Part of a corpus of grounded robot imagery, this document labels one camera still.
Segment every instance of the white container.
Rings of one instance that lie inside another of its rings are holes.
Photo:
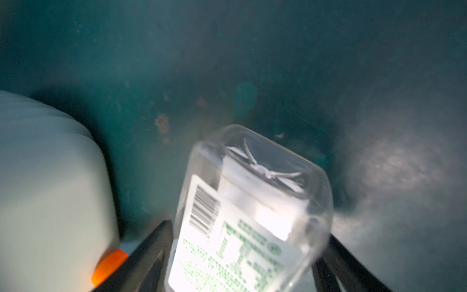
[[[17,100],[0,92],[0,109]],[[0,291],[88,292],[118,245],[106,164],[84,126],[35,103],[0,110]]]
[[[174,225],[169,292],[287,292],[327,245],[317,165],[238,125],[195,144]]]

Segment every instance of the orange cap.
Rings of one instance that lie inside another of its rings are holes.
[[[118,267],[128,258],[128,254],[120,249],[114,251],[108,255],[100,264],[97,266],[92,276],[92,283],[94,286],[99,286],[105,279],[107,279]]]

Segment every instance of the white inner label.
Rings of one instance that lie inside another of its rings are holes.
[[[193,175],[169,275],[175,292],[272,292],[301,252]]]

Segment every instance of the clear plastic container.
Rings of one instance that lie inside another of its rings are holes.
[[[166,291],[290,291],[326,247],[332,217],[321,168],[245,127],[225,127],[191,152]]]

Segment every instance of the product label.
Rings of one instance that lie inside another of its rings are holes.
[[[169,275],[175,292],[274,292],[300,257],[192,176]]]

